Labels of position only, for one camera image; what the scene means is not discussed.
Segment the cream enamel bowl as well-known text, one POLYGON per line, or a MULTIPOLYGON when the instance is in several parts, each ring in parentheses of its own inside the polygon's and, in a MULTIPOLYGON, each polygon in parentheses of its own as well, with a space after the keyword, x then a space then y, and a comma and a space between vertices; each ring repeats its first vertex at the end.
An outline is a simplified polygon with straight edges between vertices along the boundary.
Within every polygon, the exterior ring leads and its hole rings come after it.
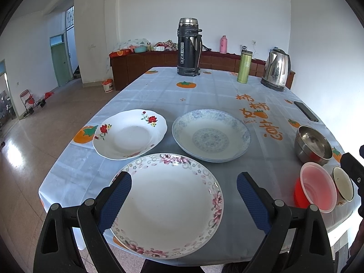
POLYGON ((354 185, 348 174, 339 166, 333 168, 332 178, 337 190, 337 206, 354 199, 354 185))

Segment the pink plastic bowl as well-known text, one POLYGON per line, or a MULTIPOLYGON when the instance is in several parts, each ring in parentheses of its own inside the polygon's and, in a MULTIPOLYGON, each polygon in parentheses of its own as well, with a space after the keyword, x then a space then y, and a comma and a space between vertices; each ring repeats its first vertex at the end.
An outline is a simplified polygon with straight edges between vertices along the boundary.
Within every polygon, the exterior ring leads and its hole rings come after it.
POLYGON ((328 172, 317 163, 305 163, 294 187, 295 206, 307 208, 316 205, 322 213, 328 214, 333 211, 336 202, 336 187, 328 172))

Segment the stainless steel bowl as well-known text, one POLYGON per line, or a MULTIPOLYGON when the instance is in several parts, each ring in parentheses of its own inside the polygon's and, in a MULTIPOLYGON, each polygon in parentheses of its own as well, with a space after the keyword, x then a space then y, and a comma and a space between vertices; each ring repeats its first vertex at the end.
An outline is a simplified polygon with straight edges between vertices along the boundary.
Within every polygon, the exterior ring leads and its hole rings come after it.
POLYGON ((320 132, 309 126, 298 127, 294 151, 302 163, 314 162, 326 165, 333 158, 331 144, 320 132))

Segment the pink floral rim plate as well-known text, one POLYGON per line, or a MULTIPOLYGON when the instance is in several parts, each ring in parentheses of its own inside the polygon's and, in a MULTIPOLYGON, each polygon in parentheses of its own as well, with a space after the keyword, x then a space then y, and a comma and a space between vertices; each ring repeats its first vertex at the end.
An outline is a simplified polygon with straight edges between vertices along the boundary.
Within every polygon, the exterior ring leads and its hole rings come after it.
POLYGON ((113 241, 153 259, 194 253, 215 234, 224 199, 215 176, 177 154, 151 154, 123 167, 132 187, 111 231, 113 241))

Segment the red flower white plate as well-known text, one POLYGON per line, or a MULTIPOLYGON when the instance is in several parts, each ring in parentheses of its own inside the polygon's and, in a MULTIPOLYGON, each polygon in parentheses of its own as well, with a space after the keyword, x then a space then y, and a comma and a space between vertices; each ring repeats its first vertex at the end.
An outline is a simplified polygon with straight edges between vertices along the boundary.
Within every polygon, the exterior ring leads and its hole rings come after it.
POLYGON ((122 111, 101 123, 94 134, 93 147, 109 160, 127 160, 153 149, 166 132, 165 118, 154 111, 122 111))

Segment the black smartphone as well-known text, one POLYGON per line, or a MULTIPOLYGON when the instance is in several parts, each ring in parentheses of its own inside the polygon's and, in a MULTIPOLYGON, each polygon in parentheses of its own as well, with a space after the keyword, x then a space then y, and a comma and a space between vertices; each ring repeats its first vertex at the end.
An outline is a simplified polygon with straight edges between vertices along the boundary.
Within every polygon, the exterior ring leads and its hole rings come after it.
POLYGON ((302 102, 294 101, 294 104, 299 108, 299 110, 310 120, 314 122, 319 122, 316 115, 302 102))

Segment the stainless electric kettle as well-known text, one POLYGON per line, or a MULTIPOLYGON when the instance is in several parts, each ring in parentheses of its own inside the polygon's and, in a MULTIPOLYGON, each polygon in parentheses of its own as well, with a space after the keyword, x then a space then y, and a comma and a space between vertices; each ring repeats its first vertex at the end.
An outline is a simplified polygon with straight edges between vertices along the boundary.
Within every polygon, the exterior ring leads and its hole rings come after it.
POLYGON ((280 48, 273 48, 265 64, 261 84, 275 91, 284 91, 291 72, 291 58, 280 48))

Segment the blue patterned white plate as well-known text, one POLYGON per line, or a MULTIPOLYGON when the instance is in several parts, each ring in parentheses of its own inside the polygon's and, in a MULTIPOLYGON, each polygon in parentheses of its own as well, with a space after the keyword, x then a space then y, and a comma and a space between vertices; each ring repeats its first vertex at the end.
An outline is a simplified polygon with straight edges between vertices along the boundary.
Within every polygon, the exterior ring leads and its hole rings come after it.
POLYGON ((187 154, 210 163, 233 161, 247 152, 251 134, 234 116, 215 109, 198 109, 172 124, 175 142, 187 154))

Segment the green tumbler bottle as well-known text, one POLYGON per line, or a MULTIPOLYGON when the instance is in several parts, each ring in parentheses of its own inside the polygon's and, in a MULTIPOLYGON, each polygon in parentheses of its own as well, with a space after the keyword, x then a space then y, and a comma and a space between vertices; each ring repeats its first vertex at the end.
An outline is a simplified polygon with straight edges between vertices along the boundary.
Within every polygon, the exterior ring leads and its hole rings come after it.
POLYGON ((250 72, 250 65, 252 60, 252 51, 248 51, 245 46, 241 50, 241 60, 239 64, 239 71, 237 81, 246 84, 250 72))

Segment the red folding chair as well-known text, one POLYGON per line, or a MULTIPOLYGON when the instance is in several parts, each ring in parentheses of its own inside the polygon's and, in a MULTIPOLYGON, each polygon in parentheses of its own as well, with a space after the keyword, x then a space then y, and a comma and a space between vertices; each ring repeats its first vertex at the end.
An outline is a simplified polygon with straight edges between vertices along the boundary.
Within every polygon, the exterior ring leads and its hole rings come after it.
POLYGON ((24 90, 20 94, 20 100, 22 101, 23 106, 25 107, 26 113, 33 114, 36 102, 34 100, 32 93, 28 89, 24 90))

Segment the persimmon print tablecloth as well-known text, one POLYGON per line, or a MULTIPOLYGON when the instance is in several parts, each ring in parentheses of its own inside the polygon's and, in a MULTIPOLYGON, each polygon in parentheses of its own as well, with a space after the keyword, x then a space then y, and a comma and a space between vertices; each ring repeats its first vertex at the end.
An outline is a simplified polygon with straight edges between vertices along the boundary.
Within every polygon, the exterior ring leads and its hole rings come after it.
POLYGON ((180 76, 149 70, 86 124, 86 143, 71 142, 43 181, 46 210, 94 198, 120 171, 132 190, 104 236, 133 255, 174 265, 247 261, 264 233, 236 187, 248 172, 276 199, 294 204, 302 162, 297 131, 308 126, 329 142, 327 171, 343 149, 322 121, 310 121, 290 90, 250 77, 205 70, 180 76))

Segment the white orange bucket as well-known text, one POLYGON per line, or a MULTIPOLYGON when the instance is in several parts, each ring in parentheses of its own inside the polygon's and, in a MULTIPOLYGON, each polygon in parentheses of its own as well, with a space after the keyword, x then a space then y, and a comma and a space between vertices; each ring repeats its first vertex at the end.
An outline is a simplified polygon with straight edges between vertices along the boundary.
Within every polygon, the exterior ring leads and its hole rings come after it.
POLYGON ((109 78, 109 79, 103 81, 102 86, 104 88, 104 92, 106 92, 106 93, 112 92, 114 90, 113 79, 109 78))

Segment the green door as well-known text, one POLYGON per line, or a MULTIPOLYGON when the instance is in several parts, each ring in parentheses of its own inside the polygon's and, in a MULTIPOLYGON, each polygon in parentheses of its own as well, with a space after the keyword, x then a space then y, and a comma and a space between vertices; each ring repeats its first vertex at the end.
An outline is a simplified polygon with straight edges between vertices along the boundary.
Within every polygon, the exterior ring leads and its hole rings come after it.
POLYGON ((72 79, 64 35, 50 37, 50 47, 54 73, 58 86, 61 87, 72 79))

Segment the pink thermos bottle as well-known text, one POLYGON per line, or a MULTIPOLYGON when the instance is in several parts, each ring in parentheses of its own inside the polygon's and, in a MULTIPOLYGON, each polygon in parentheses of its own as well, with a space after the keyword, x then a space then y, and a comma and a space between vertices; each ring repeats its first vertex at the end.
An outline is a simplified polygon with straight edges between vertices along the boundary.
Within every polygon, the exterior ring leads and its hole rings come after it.
POLYGON ((220 39, 220 53, 221 54, 227 53, 227 45, 228 45, 227 37, 225 35, 223 35, 220 39))

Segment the dark wooden sideboard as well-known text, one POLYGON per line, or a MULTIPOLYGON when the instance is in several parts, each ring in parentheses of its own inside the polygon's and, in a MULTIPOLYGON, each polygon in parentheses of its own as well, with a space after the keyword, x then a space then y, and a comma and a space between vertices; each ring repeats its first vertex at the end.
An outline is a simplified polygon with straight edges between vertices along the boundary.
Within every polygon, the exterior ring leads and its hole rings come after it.
MULTIPOLYGON (((155 67, 176 67, 176 51, 150 51, 143 53, 122 54, 113 52, 109 55, 115 89, 123 90, 138 77, 155 67)), ((236 54, 220 54, 204 51, 200 58, 200 68, 223 70, 237 73, 241 57, 236 54)))

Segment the large dark thermos flask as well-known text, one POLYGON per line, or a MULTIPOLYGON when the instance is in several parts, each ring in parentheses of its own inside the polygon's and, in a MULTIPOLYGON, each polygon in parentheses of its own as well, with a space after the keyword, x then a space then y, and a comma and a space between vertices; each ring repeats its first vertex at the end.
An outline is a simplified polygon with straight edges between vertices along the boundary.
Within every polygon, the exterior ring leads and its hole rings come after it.
POLYGON ((200 74, 202 30, 196 18, 180 18, 178 36, 177 73, 182 76, 200 74))

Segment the teal basin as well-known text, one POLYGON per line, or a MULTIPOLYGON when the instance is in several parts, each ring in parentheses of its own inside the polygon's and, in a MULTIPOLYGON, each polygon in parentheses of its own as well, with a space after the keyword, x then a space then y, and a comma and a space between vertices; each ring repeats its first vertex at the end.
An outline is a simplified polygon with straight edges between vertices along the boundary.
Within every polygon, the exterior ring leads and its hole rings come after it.
POLYGON ((143 52, 147 52, 147 46, 139 46, 139 47, 134 48, 134 53, 136 53, 136 54, 143 53, 143 52))

